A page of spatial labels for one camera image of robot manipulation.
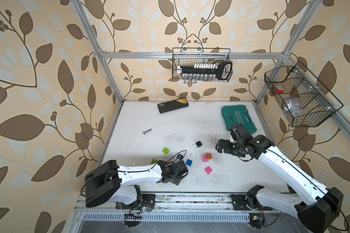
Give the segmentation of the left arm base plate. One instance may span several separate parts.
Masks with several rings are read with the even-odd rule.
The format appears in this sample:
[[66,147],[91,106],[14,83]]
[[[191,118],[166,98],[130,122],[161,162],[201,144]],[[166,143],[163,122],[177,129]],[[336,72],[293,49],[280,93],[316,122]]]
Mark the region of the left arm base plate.
[[139,209],[139,210],[144,210],[146,212],[151,212],[155,207],[155,203],[156,203],[156,195],[155,194],[142,194],[132,204],[125,205],[123,203],[116,203],[115,208],[117,210]]

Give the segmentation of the orange lego brick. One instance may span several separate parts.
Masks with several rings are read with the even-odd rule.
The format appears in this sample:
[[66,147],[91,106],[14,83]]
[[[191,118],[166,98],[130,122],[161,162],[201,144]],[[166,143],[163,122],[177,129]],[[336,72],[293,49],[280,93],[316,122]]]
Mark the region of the orange lego brick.
[[207,153],[206,157],[207,157],[208,160],[211,160],[213,158],[211,153]]

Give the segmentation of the pink lego brick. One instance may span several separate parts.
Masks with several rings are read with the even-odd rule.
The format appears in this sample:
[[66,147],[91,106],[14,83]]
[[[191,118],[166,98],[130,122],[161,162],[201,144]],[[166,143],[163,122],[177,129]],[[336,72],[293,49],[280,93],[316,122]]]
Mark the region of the pink lego brick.
[[210,174],[213,172],[213,169],[212,169],[211,167],[206,167],[206,168],[204,169],[204,171],[205,171],[208,175],[210,175]]
[[207,158],[207,156],[205,154],[202,156],[202,160],[204,163],[207,163],[209,161],[209,159]]

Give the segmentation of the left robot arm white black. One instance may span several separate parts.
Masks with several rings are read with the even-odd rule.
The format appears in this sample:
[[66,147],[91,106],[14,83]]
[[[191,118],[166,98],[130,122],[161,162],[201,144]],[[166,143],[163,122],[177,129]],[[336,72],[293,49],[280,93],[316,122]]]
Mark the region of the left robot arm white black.
[[143,201],[140,183],[179,185],[188,175],[184,161],[159,160],[153,165],[126,167],[109,160],[85,176],[85,204],[97,207],[108,201],[130,206]]

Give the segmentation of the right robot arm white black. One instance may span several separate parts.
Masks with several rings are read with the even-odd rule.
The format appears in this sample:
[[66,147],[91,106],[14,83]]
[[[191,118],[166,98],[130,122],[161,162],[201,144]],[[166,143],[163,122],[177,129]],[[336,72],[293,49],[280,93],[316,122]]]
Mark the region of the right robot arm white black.
[[238,157],[250,155],[278,174],[296,193],[288,195],[256,185],[247,192],[251,209],[270,207],[296,217],[313,233],[323,233],[340,215],[343,193],[318,182],[291,160],[263,135],[242,136],[237,141],[221,139],[216,145],[219,153]]

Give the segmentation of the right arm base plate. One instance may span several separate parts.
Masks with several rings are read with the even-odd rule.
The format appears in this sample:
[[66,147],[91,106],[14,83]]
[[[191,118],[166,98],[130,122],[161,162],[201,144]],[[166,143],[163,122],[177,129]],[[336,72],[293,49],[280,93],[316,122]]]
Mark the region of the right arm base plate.
[[231,202],[235,211],[272,211],[273,208],[265,207],[247,194],[231,194]]

